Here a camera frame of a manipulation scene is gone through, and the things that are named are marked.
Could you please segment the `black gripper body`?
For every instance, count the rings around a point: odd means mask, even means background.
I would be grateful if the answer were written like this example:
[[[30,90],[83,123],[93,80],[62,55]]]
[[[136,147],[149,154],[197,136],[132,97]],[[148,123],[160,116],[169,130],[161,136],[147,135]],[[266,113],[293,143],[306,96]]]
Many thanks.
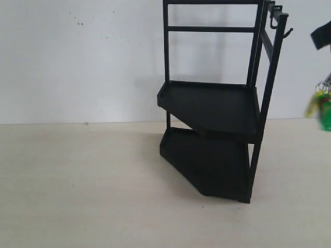
[[[330,46],[331,43],[330,36],[331,36],[331,21],[320,26],[310,34],[313,44],[317,50],[320,50],[326,46]]]

